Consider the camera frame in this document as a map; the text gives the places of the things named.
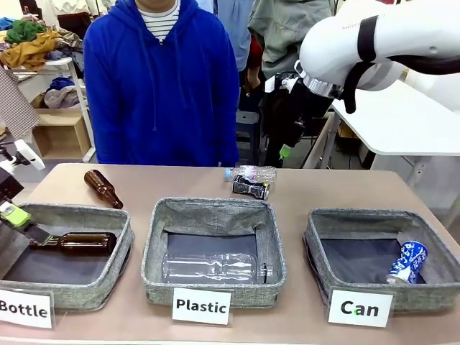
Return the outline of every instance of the brown glass bottle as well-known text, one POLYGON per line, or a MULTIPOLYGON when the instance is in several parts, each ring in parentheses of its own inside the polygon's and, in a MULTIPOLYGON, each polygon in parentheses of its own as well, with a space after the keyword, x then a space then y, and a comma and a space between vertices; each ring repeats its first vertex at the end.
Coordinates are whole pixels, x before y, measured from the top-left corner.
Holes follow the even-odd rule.
POLYGON ((96 192, 96 195, 102 201, 108 203, 111 207, 121 209, 123 203, 115 194, 115 187, 105 178, 98 170, 89 170, 85 174, 85 182, 89 188, 96 192))
POLYGON ((31 241, 30 249, 59 250, 68 255, 104 255, 114 251, 116 236, 111 232, 70 232, 51 236, 45 243, 31 241))

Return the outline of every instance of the blue hoodie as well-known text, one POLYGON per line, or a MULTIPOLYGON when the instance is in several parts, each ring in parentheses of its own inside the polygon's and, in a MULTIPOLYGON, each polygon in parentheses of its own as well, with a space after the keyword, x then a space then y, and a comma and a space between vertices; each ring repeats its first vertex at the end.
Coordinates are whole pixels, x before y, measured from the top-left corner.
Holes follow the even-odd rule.
POLYGON ((238 72, 222 23, 181 0, 162 44, 134 0, 88 29, 86 92, 100 163, 234 166, 238 72))

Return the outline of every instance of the gray jacket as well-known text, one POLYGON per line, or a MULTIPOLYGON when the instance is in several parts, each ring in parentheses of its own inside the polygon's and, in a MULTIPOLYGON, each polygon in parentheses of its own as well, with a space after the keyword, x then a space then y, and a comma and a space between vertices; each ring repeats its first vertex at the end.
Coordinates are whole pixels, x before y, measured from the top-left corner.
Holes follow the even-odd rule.
POLYGON ((255 0, 249 30, 264 50, 265 76, 293 70, 308 30, 330 16, 329 0, 255 0))

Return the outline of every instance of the label card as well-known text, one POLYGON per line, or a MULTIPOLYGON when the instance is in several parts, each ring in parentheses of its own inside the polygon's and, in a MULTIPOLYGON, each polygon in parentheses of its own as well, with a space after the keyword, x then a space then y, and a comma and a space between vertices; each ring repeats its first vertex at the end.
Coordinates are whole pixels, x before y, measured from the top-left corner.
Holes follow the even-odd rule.
POLYGON ((0 290, 0 321, 52 328, 51 297, 0 290))
POLYGON ((334 290, 329 322, 371 327, 386 327, 393 295, 334 290))
POLYGON ((200 323, 229 324, 231 293, 176 287, 172 319, 200 323))

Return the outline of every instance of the tan tabletop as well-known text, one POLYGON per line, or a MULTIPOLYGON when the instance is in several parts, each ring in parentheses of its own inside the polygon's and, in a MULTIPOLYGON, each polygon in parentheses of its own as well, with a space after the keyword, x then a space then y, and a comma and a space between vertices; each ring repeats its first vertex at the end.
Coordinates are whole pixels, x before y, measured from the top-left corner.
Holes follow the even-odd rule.
MULTIPOLYGON (((95 165, 59 165, 29 200, 102 205, 83 182, 95 165)), ((326 322, 315 280, 303 261, 302 235, 315 207, 399 208, 416 211, 460 248, 423 203, 392 172, 278 170, 270 203, 275 209, 287 261, 287 281, 269 310, 233 310, 231 326, 173 323, 171 308, 151 305, 140 277, 144 242, 155 203, 168 196, 241 197, 231 194, 218 168, 97 166, 114 184, 132 215, 136 240, 126 272, 103 310, 67 314, 55 331, 0 324, 1 337, 59 340, 212 341, 291 344, 441 344, 460 341, 460 309, 398 316, 385 329, 326 322)))

